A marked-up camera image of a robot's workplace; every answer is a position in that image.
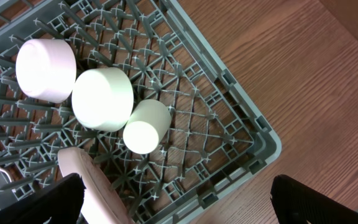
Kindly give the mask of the light green bowl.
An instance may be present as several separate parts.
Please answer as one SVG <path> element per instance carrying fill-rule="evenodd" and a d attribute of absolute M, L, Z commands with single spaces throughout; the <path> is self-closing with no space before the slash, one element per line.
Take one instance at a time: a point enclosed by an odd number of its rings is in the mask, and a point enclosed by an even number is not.
<path fill-rule="evenodd" d="M 84 127 L 115 132 L 132 113 L 132 84 L 119 68 L 87 70 L 77 78 L 71 102 L 76 119 Z"/>

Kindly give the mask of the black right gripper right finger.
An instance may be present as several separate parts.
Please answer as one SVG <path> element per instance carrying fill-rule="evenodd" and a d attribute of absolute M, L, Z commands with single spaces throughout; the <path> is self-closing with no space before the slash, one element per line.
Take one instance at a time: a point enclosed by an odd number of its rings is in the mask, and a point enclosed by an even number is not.
<path fill-rule="evenodd" d="M 274 178 L 271 203 L 279 224 L 358 224 L 358 213 L 287 175 Z"/>

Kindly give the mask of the white plastic cup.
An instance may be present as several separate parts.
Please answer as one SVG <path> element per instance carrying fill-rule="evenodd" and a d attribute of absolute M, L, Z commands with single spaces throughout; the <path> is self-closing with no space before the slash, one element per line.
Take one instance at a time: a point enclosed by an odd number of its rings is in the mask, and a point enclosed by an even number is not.
<path fill-rule="evenodd" d="M 151 153 L 167 133 L 171 122 L 170 112 L 163 103 L 153 99 L 142 100 L 124 128 L 124 144 L 134 153 Z"/>

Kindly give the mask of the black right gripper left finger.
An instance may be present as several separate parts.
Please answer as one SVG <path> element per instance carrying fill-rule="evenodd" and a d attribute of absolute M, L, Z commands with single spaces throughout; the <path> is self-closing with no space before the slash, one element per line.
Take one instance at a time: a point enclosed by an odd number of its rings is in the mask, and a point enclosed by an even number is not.
<path fill-rule="evenodd" d="M 0 224 L 76 223 L 85 197 L 85 185 L 73 173 L 0 210 Z"/>

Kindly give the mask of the pink bowl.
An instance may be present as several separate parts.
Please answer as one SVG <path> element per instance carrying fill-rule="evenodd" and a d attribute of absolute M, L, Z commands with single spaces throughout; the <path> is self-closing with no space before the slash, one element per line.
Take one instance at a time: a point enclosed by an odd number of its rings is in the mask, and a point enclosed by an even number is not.
<path fill-rule="evenodd" d="M 61 103 L 70 96 L 76 80 L 73 50 L 64 40 L 30 39 L 17 54 L 16 77 L 27 96 Z"/>

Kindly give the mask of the large white plate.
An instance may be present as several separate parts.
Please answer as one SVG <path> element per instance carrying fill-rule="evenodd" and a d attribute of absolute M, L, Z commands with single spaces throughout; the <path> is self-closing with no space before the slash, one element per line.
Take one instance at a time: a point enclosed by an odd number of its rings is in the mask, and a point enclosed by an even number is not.
<path fill-rule="evenodd" d="M 62 176 L 79 174 L 85 185 L 84 202 L 81 213 L 88 223 L 133 224 L 127 208 L 102 170 L 87 152 L 78 147 L 59 150 L 58 165 Z"/>

